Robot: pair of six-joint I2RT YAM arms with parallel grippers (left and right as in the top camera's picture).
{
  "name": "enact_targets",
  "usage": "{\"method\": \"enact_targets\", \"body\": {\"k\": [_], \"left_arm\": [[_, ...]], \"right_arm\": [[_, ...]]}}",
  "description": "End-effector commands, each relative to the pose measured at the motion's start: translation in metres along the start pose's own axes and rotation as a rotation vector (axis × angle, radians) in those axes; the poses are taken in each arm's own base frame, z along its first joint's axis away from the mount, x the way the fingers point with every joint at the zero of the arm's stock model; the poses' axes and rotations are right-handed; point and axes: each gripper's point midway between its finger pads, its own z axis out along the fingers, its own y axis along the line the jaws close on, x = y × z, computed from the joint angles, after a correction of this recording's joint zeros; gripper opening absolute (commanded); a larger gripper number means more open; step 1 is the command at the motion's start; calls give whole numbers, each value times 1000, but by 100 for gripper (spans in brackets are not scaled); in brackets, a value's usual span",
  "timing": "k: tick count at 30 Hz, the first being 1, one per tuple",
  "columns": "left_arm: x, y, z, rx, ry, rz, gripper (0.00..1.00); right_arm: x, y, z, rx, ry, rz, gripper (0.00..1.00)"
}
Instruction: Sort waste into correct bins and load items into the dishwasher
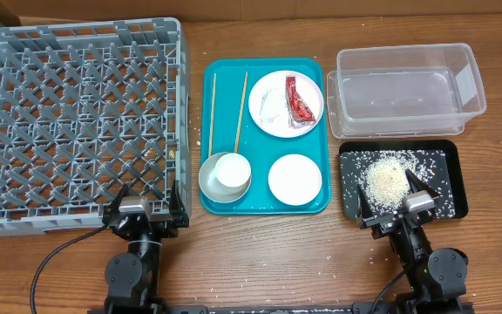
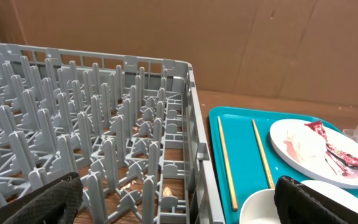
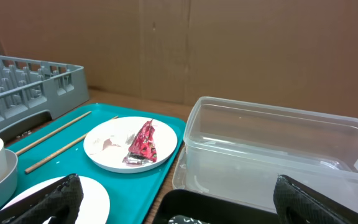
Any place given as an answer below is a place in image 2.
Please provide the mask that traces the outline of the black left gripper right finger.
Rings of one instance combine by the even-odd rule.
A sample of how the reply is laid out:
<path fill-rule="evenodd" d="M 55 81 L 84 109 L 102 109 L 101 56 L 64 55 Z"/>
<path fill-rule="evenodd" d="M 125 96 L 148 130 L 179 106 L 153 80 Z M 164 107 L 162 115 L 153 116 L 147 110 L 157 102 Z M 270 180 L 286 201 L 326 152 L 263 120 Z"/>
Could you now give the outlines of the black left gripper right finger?
<path fill-rule="evenodd" d="M 301 182 L 283 175 L 274 203 L 281 224 L 358 224 L 358 213 Z"/>

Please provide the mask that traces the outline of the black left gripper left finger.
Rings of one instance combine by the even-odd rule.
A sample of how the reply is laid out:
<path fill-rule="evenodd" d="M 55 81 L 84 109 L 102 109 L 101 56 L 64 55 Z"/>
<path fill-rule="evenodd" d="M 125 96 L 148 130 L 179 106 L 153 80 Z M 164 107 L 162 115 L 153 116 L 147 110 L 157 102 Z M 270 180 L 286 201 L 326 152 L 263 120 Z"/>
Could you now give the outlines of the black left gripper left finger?
<path fill-rule="evenodd" d="M 71 172 L 0 208 L 2 224 L 72 224 L 83 201 L 83 184 Z"/>

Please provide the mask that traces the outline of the wooden chopstick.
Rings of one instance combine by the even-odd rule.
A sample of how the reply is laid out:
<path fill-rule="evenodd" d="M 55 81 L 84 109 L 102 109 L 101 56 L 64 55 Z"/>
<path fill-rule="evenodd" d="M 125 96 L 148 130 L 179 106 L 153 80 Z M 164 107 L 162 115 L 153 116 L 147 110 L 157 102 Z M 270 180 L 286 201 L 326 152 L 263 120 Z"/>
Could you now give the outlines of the wooden chopstick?
<path fill-rule="evenodd" d="M 264 146 L 262 144 L 262 140 L 261 140 L 261 137 L 260 137 L 260 134 L 259 134 L 259 130 L 257 128 L 256 122 L 255 122 L 254 119 L 252 120 L 252 125 L 253 125 L 253 129 L 254 129 L 257 145 L 259 147 L 259 152 L 260 152 L 262 164 L 263 164 L 263 167 L 264 167 L 264 172 L 265 172 L 265 177 L 267 179 L 268 187 L 270 189 L 274 189 L 275 184 L 274 184 L 273 177 L 272 177 L 272 174 L 271 174 L 271 171 L 270 171 L 270 167 L 269 167 L 267 157 L 265 155 L 265 150 L 264 150 Z"/>
<path fill-rule="evenodd" d="M 238 206 L 238 202 L 237 202 L 234 182 L 232 179 L 232 172 L 231 172 L 229 157 L 228 157 L 228 153 L 227 153 L 227 146 L 226 146 L 226 140 L 224 137 L 223 124 L 222 124 L 221 118 L 219 116 L 218 116 L 218 128 L 219 128 L 219 135 L 220 135 L 220 140 L 221 140 L 221 145 L 222 145 L 223 159 L 224 159 L 224 165 L 225 165 L 225 169 L 226 169 L 227 184 L 229 186 L 232 210 L 236 212 L 236 211 L 238 211 L 239 206 Z"/>

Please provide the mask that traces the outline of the white cup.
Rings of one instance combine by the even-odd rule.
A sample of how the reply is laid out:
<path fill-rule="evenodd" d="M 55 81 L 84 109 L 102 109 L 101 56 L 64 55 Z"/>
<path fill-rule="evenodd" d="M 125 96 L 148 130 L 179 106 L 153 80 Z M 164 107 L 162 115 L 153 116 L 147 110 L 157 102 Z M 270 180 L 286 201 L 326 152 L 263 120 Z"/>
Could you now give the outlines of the white cup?
<path fill-rule="evenodd" d="M 264 189 L 249 196 L 241 208 L 239 224 L 280 224 L 274 195 L 274 189 Z"/>

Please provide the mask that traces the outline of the small white plate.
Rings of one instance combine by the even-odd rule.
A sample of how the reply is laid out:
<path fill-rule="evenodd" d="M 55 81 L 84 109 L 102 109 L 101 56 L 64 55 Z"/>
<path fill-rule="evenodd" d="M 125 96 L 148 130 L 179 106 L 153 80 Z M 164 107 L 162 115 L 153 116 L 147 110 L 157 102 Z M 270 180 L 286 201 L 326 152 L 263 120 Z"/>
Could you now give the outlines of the small white plate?
<path fill-rule="evenodd" d="M 349 192 L 336 187 L 335 185 L 319 180 L 304 180 L 301 183 L 349 208 L 353 212 L 358 213 L 358 198 Z"/>

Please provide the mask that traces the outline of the large white plate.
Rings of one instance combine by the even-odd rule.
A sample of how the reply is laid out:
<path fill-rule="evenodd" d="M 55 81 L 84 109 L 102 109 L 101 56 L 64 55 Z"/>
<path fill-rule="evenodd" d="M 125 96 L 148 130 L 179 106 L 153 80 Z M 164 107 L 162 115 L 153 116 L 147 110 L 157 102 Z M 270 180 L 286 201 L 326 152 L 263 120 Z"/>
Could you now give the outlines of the large white plate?
<path fill-rule="evenodd" d="M 321 121 L 281 119 L 270 127 L 276 153 L 305 176 L 358 189 L 358 143 Z"/>

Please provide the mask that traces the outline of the white tissue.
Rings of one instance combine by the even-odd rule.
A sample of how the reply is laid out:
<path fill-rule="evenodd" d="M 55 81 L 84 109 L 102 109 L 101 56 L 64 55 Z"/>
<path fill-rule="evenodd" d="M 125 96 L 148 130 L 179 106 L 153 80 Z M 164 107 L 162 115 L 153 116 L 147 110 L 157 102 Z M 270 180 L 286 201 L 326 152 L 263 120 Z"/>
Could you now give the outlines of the white tissue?
<path fill-rule="evenodd" d="M 306 126 L 288 129 L 284 143 L 299 163 L 321 161 L 326 153 L 323 137 Z"/>

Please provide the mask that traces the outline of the red snack wrapper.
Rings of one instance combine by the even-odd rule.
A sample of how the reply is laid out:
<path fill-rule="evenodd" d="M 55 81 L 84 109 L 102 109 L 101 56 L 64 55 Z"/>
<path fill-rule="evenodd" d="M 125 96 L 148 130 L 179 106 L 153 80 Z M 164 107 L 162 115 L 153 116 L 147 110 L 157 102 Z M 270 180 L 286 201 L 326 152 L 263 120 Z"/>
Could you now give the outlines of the red snack wrapper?
<path fill-rule="evenodd" d="M 324 124 L 321 121 L 305 124 L 312 131 L 319 134 L 326 142 L 326 157 L 329 157 L 339 168 L 339 174 L 344 177 L 358 176 L 358 158 L 346 153 L 328 142 Z"/>

